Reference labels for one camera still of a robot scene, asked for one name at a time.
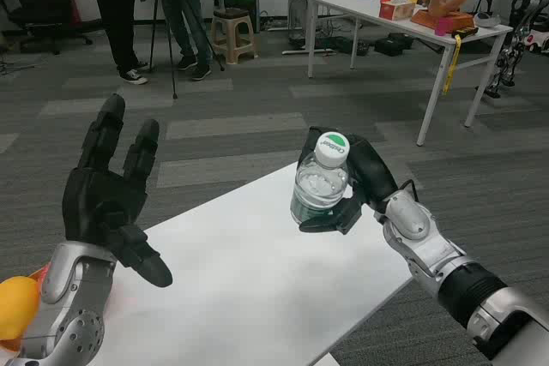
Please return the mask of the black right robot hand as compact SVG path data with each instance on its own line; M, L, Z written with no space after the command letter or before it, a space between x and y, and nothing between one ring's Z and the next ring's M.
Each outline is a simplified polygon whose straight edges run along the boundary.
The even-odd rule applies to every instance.
M353 195L330 208L328 215L301 223L299 230L302 232L347 234L361 217L362 206L384 214L389 198L399 190L389 168L366 138L356 134L345 137L350 143L347 169Z

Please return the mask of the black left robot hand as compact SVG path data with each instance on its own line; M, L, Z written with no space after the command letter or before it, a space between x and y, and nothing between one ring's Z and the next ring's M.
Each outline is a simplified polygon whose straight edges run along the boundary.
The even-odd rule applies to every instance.
M172 284L172 273L148 236L136 225L148 197L147 180L155 162L160 133L154 119L145 121L125 157L124 173L109 169L124 126L125 100L114 93L90 124L81 157L63 193L65 237L107 249L152 285Z

